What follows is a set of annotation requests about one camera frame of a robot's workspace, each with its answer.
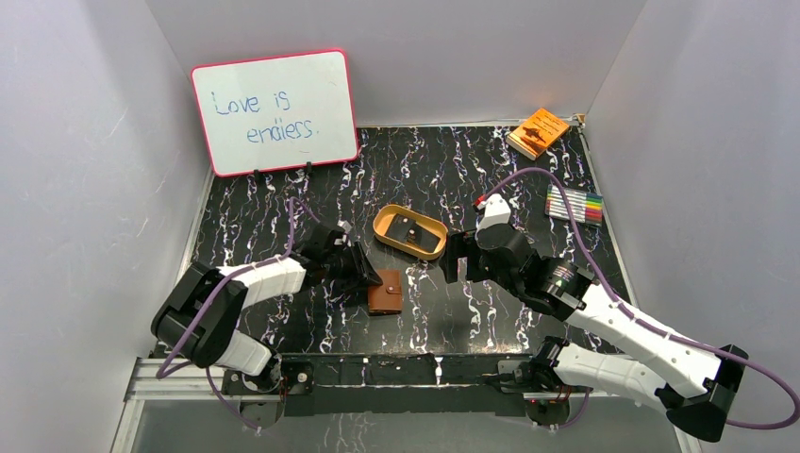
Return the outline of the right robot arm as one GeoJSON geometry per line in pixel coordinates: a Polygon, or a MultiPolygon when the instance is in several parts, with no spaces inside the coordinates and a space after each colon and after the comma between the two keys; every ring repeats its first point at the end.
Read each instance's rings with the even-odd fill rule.
{"type": "Polygon", "coordinates": [[[545,391],[561,384],[592,387],[663,412],[677,428],[717,443],[739,390],[747,353],[734,344],[705,351],[651,316],[606,292],[594,274],[572,262],[542,257],[509,224],[449,234],[440,261],[446,282],[490,280],[533,311],[593,333],[627,359],[593,353],[566,340],[546,341],[531,363],[545,391]]]}

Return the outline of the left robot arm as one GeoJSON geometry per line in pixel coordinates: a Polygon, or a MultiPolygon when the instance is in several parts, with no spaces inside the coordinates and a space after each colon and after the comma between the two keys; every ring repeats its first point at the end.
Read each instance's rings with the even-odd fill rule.
{"type": "Polygon", "coordinates": [[[239,371],[256,391],[269,393],[282,378],[280,358],[239,331],[242,311],[327,280],[345,292],[382,283],[360,243],[339,226],[316,223],[308,239],[264,261],[221,267],[193,262],[155,314],[151,332],[195,366],[239,371]]]}

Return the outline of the brown leather card holder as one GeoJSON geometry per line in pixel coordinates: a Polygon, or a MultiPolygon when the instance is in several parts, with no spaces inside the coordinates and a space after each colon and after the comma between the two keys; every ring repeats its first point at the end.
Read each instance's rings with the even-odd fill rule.
{"type": "Polygon", "coordinates": [[[377,316],[401,313],[404,305],[404,291],[400,271],[379,269],[376,272],[381,279],[381,283],[371,285],[368,288],[369,314],[377,316]]]}

